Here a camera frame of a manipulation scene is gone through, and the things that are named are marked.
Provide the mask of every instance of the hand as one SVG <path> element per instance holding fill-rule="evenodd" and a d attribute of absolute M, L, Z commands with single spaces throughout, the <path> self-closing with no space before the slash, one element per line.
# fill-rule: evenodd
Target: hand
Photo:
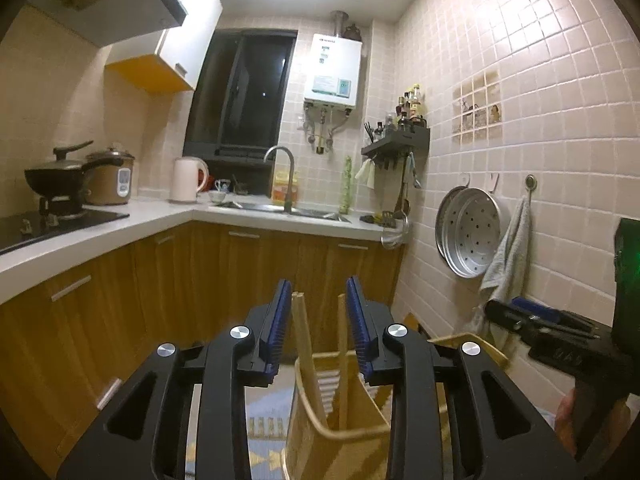
<path fill-rule="evenodd" d="M 574 435 L 574 421 L 572 414 L 575 405 L 575 388 L 560 401 L 558 412 L 556 413 L 556 435 L 562 446 L 575 456 L 576 445 Z M 606 421 L 606 437 L 609 442 L 609 450 L 616 449 L 629 429 L 631 422 L 631 411 L 626 405 L 626 399 L 620 399 L 613 406 Z"/>

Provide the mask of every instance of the wooden countertop cabinet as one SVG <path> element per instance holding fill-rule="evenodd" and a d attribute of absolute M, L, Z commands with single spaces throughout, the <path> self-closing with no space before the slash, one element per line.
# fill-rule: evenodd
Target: wooden countertop cabinet
<path fill-rule="evenodd" d="M 116 377 L 146 357 L 131 248 L 70 269 L 0 306 L 0 408 L 54 476 Z"/>
<path fill-rule="evenodd" d="M 207 342 L 286 278 L 305 293 L 314 351 L 335 351 L 347 278 L 357 274 L 368 299 L 391 304 L 401 256 L 379 242 L 207 222 L 144 238 L 0 306 L 0 409 L 53 477 L 111 382 L 159 344 Z"/>

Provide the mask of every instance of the patterned rug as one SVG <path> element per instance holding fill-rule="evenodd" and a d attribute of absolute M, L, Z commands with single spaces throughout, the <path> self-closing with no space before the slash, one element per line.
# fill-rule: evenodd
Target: patterned rug
<path fill-rule="evenodd" d="M 287 441 L 293 388 L 279 390 L 248 404 L 246 432 L 252 480 L 283 480 L 280 452 Z M 187 444 L 185 478 L 195 478 L 195 441 Z"/>

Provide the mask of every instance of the label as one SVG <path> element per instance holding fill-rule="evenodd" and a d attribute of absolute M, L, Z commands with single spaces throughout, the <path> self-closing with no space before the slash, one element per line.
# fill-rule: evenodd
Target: label
<path fill-rule="evenodd" d="M 131 185 L 131 170 L 129 168 L 120 168 L 118 170 L 118 183 L 117 193 L 121 198 L 126 197 L 129 194 Z"/>
<path fill-rule="evenodd" d="M 317 94 L 348 98 L 351 94 L 351 81 L 328 75 L 317 75 L 314 77 L 311 90 Z"/>

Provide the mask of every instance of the white countertop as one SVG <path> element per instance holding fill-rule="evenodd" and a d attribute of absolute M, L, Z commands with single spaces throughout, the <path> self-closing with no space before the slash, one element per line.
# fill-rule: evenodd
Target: white countertop
<path fill-rule="evenodd" d="M 137 198 L 130 200 L 127 205 L 97 207 L 96 209 L 105 211 L 129 213 L 129 217 L 80 229 L 3 254 L 0 256 L 0 304 L 65 270 L 190 220 L 353 240 L 380 240 L 382 234 L 381 227 L 361 222 L 357 214 L 349 215 L 350 223 L 346 223 L 218 208 L 212 206 L 206 198 L 203 196 L 197 204 L 187 205 Z M 229 195 L 226 200 L 269 203 L 266 197 Z"/>

